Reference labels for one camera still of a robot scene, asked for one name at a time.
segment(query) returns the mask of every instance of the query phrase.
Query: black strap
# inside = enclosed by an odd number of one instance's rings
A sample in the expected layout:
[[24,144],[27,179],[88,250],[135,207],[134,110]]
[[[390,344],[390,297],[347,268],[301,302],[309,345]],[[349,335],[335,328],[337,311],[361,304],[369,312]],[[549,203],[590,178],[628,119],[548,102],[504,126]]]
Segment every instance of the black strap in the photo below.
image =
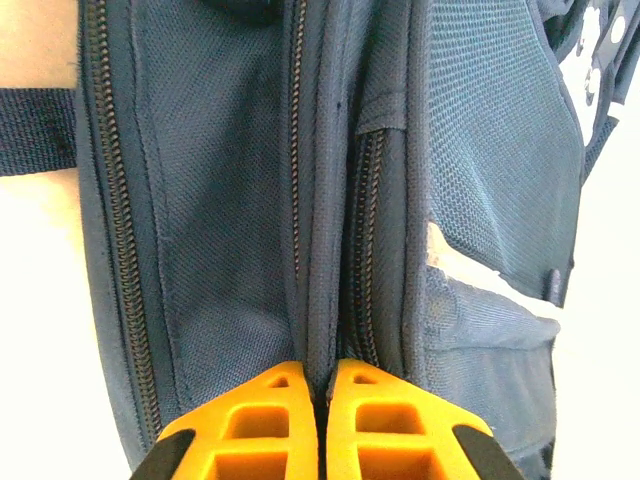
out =
[[74,91],[0,89],[0,176],[76,165]]

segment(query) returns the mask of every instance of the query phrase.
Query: orange plastic part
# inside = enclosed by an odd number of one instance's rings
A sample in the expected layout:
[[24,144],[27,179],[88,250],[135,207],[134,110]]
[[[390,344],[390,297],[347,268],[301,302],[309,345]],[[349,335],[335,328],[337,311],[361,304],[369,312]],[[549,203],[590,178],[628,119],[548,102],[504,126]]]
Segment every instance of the orange plastic part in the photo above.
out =
[[318,438],[302,365],[286,362],[178,418],[160,439],[193,429],[172,480],[318,478]]
[[479,480],[452,428],[491,435],[476,415],[357,360],[338,365],[328,480]]

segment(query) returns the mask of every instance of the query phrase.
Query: black zipper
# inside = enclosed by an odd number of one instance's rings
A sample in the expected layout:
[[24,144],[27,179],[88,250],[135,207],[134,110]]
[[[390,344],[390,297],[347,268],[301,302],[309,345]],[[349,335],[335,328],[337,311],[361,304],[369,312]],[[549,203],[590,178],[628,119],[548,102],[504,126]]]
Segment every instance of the black zipper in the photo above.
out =
[[113,214],[115,268],[120,281],[125,335],[133,359],[134,380],[142,406],[144,428],[146,428],[150,441],[153,442],[162,430],[162,421],[142,301],[140,269],[131,217],[129,190],[115,118],[107,37],[106,0],[91,0],[88,4],[87,17],[95,108],[100,147],[105,162],[109,204]]
[[366,134],[357,160],[349,215],[348,326],[351,344],[362,360],[380,366],[373,332],[373,243],[380,197],[385,134]]
[[300,69],[302,65],[302,47],[304,27],[307,17],[307,0],[298,5],[298,16],[293,38],[293,69],[291,76],[291,194],[293,213],[293,265],[296,280],[300,272],[300,192],[298,182],[300,156]]

